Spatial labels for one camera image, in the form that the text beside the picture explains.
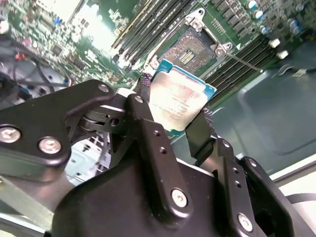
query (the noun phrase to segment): capacitor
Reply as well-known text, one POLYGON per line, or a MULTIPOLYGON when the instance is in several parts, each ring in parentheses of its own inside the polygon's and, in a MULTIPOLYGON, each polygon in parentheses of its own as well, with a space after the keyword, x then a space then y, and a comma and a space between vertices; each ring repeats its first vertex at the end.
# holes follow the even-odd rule
POLYGON ((33 48, 37 48, 38 47, 38 43, 36 41, 33 41, 32 46, 33 46, 33 48))
POLYGON ((299 3, 299 4, 296 5, 295 10, 296 10, 297 12, 301 12, 301 11, 304 10, 304 8, 305 8, 304 4, 299 3))
POLYGON ((10 30, 10 25, 8 21, 1 21, 0 22, 0 34, 4 35, 8 33, 10 30))
POLYGON ((300 25, 297 19, 288 19, 287 25, 290 27, 290 31, 294 35, 298 35, 302 32, 302 26, 300 25))
POLYGON ((269 29, 266 26, 260 26, 259 31, 261 34, 266 35, 269 32, 269 29))
POLYGON ((256 10, 254 13, 253 13, 253 17, 257 20, 260 20, 263 16, 263 11, 261 10, 256 10))
POLYGON ((78 43, 80 40, 80 35, 78 34, 72 34, 71 39, 74 43, 78 43))
POLYGON ((250 0, 248 3, 247 3, 247 7, 249 9, 256 9, 258 6, 258 3, 255 1, 255 0, 250 0))

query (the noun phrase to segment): electronic component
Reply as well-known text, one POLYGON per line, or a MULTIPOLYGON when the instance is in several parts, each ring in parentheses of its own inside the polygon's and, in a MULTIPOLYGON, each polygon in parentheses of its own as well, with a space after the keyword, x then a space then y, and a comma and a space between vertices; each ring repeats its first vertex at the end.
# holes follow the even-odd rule
POLYGON ((54 47, 51 50, 51 52, 55 56, 59 56, 62 51, 63 51, 62 48, 60 46, 58 46, 58 45, 54 45, 54 47))
POLYGON ((249 30, 248 29, 242 29, 240 32, 238 32, 238 35, 240 38, 244 38, 247 34, 249 34, 249 30))
POLYGON ((67 1, 67 7, 64 0, 37 0, 36 4, 45 11, 55 14, 59 21, 70 22, 83 2, 84 0, 67 1))
POLYGON ((304 10, 304 8, 305 8, 304 4, 303 3, 299 3, 299 4, 296 5, 295 10, 296 10, 296 12, 301 12, 301 11, 304 10))
POLYGON ((302 26, 297 19, 288 19, 287 24, 290 27, 292 34, 299 35, 302 32, 302 26))
MULTIPOLYGON (((185 60, 192 55, 189 50, 181 58, 185 60)), ((149 107, 155 122, 178 134, 198 115, 215 91, 211 85, 163 60, 152 79, 149 107)))
POLYGON ((222 0, 212 0, 212 2, 213 2, 215 5, 219 4, 221 1, 222 1, 222 0))
POLYGON ((1 21, 0 22, 0 34, 6 34, 9 32, 10 25, 8 21, 1 21))
POLYGON ((218 10, 220 10, 221 12, 224 12, 227 8, 228 8, 228 4, 226 1, 223 1, 221 4, 218 5, 218 10))
POLYGON ((223 14, 223 16, 226 19, 230 19, 233 15, 234 15, 234 12, 230 8, 227 11, 225 11, 225 13, 223 14))
POLYGON ((79 42, 79 40, 80 40, 80 35, 79 34, 77 34, 77 33, 73 33, 72 35, 71 35, 71 39, 72 39, 72 41, 74 42, 74 43, 78 43, 79 42))
POLYGON ((263 11, 261 10, 256 10, 254 13, 253 13, 253 18, 257 19, 257 20, 260 20, 263 16, 263 11))
POLYGON ((281 44, 281 42, 280 42, 279 39, 274 39, 274 40, 269 41, 269 45, 270 45, 272 48, 276 48, 276 47, 278 47, 280 44, 281 44))
POLYGON ((258 3, 257 3, 257 1, 255 1, 255 0, 250 0, 250 1, 247 3, 247 7, 248 7, 249 9, 255 9, 255 8, 257 8, 257 6, 258 6, 258 3))
POLYGON ((85 63, 77 58, 74 60, 74 65, 80 70, 83 70, 85 68, 85 63))
POLYGON ((239 21, 239 18, 235 15, 228 22, 230 25, 234 26, 239 21))
POLYGON ((195 74, 211 59, 216 57, 210 48, 215 41, 204 31, 197 33, 189 28, 158 60, 163 59, 195 74))
POLYGON ((284 50, 284 51, 277 53, 276 55, 279 59, 284 59, 289 55, 289 52, 287 50, 284 50))
POLYGON ((261 34, 266 35, 269 30, 266 26, 260 26, 259 31, 261 34))
POLYGON ((244 29, 244 25, 243 25, 243 23, 241 23, 241 22, 238 22, 234 27, 233 27, 233 29, 234 29, 234 31, 235 32, 240 32, 242 29, 244 29))

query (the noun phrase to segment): green circuit board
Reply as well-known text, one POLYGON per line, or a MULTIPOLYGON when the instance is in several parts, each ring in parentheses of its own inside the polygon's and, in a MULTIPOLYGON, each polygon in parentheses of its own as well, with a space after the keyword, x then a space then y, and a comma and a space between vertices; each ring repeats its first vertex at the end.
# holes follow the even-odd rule
POLYGON ((219 45, 231 44, 229 53, 235 55, 263 26, 269 31, 279 28, 288 42, 297 42, 287 25, 291 17, 302 27, 316 26, 313 0, 305 0, 306 9, 300 12, 296 8, 301 0, 257 0, 256 9, 247 7, 248 0, 78 0, 64 21, 51 2, 51 8, 43 8, 38 0, 10 1, 0 5, 0 14, 17 41, 65 77, 77 83, 99 79, 113 87, 133 86, 142 71, 150 66, 154 70, 151 63, 164 58, 203 79, 227 61, 215 52, 219 45), (186 18, 200 9, 202 31, 186 18), (258 10, 263 12, 260 19, 255 17, 258 10), (188 42, 185 37, 191 37, 192 49, 180 47, 188 42))

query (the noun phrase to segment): hole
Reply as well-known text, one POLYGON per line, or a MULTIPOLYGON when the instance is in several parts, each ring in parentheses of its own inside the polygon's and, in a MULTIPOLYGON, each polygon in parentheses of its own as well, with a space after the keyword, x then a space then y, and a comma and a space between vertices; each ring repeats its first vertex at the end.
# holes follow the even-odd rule
POLYGON ((240 182, 235 181, 235 184, 236 184, 237 187, 239 187, 239 188, 241 189, 241 184, 240 184, 240 182))
POLYGON ((71 130, 71 126, 66 127, 66 131, 68 134, 70 133, 70 130, 71 130))
POLYGON ((157 137, 160 137, 160 132, 157 131, 157 130, 155 130, 155 131, 154 131, 154 135, 157 136, 157 137))
POLYGON ((165 149, 165 147, 160 147, 159 151, 162 154, 167 154, 167 150, 165 149))
POLYGON ((118 118, 113 118, 113 119, 110 120, 110 125, 111 125, 112 127, 117 126, 118 123, 119 123, 119 119, 118 119, 118 118))

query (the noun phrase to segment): ram slot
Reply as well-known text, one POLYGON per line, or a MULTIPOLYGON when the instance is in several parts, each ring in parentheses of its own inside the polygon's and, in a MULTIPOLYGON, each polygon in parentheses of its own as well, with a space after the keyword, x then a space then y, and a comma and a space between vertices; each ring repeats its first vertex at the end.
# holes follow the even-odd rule
POLYGON ((132 22, 126 28, 126 30, 114 42, 112 48, 117 48, 121 43, 123 43, 122 46, 125 47, 126 41, 132 40, 133 37, 135 37, 148 23, 148 21, 158 12, 159 7, 165 4, 164 0, 154 2, 151 1, 149 3, 143 8, 143 10, 137 15, 137 17, 135 17, 135 19, 132 20, 132 22))
MULTIPOLYGON (((261 37, 258 37, 236 56, 256 67, 263 67, 276 59, 275 52, 268 46, 267 41, 261 37)), ((230 59, 224 66, 205 80, 217 88, 216 94, 208 104, 212 104, 223 97, 254 73, 255 71, 248 66, 235 59, 230 59)))
POLYGON ((178 2, 182 2, 183 0, 177 0, 173 2, 173 0, 166 1, 160 8, 158 9, 155 17, 150 17, 150 22, 144 24, 144 30, 140 31, 138 35, 132 38, 131 42, 126 45, 124 44, 124 51, 127 49, 128 55, 131 55, 130 52, 133 52, 139 46, 139 42, 142 42, 159 24, 164 20, 165 16, 168 15, 173 9, 174 6, 178 2))
POLYGON ((171 14, 171 17, 167 19, 166 23, 162 27, 159 27, 155 30, 155 32, 152 35, 148 35, 146 39, 144 40, 146 43, 142 46, 135 47, 133 50, 129 51, 129 55, 135 54, 133 56, 133 60, 131 62, 131 66, 133 66, 141 57, 142 55, 148 51, 150 46, 162 35, 163 32, 165 32, 168 28, 172 26, 174 21, 179 17, 181 13, 185 13, 185 9, 187 6, 192 2, 192 0, 182 0, 179 5, 177 5, 176 8, 174 8, 169 14, 171 14))

